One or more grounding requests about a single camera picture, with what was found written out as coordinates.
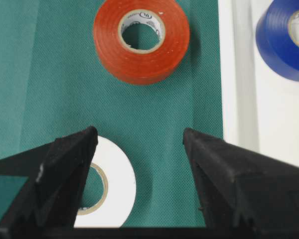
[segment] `green cloth surface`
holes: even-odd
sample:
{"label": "green cloth surface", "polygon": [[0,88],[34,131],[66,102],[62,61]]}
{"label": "green cloth surface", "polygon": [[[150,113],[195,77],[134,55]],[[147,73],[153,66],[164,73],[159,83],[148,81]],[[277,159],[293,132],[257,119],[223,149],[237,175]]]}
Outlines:
{"label": "green cloth surface", "polygon": [[[94,125],[136,175],[125,227],[204,226],[182,134],[192,127],[222,137],[218,5],[177,2],[191,28],[187,55],[166,80],[134,86],[95,52],[102,0],[0,0],[0,159]],[[137,34],[151,44],[146,35]]]}
{"label": "green cloth surface", "polygon": [[103,191],[104,186],[101,176],[94,168],[90,167],[80,208],[90,208],[97,204],[103,195]]}
{"label": "green cloth surface", "polygon": [[0,220],[26,180],[27,177],[0,176]]}

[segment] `white surface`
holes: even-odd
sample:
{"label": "white surface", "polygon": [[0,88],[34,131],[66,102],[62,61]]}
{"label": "white surface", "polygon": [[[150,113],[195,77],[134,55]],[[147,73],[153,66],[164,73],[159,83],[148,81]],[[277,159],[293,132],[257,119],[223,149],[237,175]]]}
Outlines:
{"label": "white surface", "polygon": [[272,0],[218,0],[224,138],[299,166],[299,82],[271,70],[256,26]]}
{"label": "white surface", "polygon": [[113,142],[98,137],[92,162],[108,180],[108,194],[103,204],[87,215],[77,215],[75,228],[118,228],[128,218],[135,201],[136,181],[132,165]]}

